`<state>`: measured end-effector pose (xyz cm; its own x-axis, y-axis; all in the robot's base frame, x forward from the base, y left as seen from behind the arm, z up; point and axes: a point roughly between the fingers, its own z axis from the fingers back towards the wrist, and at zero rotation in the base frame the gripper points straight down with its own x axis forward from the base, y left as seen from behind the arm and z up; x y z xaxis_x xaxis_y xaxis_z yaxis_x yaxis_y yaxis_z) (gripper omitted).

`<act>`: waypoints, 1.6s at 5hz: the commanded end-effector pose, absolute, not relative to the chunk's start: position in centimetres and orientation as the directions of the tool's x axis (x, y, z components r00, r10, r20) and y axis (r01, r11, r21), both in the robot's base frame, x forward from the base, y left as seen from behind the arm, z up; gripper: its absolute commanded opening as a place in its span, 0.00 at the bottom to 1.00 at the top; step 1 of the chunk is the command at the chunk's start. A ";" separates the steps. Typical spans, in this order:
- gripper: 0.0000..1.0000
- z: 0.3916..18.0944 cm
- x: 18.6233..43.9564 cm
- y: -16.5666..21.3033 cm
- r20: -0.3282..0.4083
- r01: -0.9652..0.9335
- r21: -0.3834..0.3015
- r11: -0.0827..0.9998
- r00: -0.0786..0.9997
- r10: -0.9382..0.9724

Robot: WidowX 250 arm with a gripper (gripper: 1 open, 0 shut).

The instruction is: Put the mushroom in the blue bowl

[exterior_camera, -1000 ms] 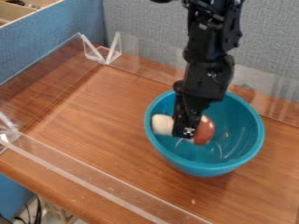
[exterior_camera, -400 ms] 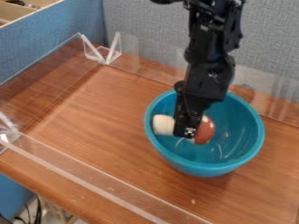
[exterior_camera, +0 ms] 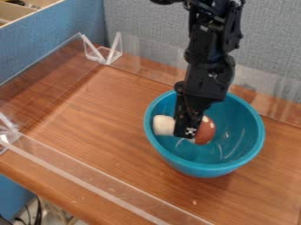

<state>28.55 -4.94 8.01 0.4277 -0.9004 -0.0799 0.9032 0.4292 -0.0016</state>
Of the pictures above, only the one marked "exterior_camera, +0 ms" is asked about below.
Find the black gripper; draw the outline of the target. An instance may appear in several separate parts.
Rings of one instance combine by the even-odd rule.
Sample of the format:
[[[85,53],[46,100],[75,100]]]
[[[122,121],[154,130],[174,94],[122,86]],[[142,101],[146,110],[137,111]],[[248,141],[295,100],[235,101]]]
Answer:
[[[174,84],[177,92],[176,127],[177,137],[197,136],[205,111],[210,105],[225,100],[236,75],[236,60],[229,54],[206,55],[185,52],[189,63],[185,79]]]

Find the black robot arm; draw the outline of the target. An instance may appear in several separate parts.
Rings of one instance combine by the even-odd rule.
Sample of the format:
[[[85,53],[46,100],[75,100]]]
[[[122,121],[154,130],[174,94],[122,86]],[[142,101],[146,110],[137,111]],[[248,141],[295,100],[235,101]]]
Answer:
[[[177,92],[174,135],[193,139],[204,113],[221,102],[236,75],[236,59],[229,54],[244,38],[241,15],[245,0],[150,0],[158,5],[181,3],[190,13],[190,43],[184,58],[189,64]]]

